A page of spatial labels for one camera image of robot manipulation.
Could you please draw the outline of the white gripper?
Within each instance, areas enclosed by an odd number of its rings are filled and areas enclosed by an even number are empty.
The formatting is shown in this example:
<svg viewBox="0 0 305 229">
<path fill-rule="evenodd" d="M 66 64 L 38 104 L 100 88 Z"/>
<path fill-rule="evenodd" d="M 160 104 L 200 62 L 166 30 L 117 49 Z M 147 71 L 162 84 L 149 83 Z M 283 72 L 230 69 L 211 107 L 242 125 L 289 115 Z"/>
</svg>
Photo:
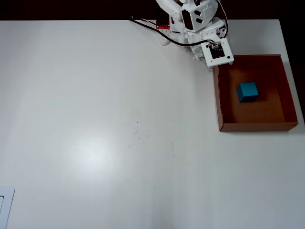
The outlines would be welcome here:
<svg viewBox="0 0 305 229">
<path fill-rule="evenodd" d="M 197 32 L 188 32 L 188 43 L 203 42 L 191 46 L 194 59 L 202 63 L 204 69 L 212 73 L 212 66 L 228 63 L 228 40 L 225 22 L 219 18 L 213 18 L 203 29 Z"/>
</svg>

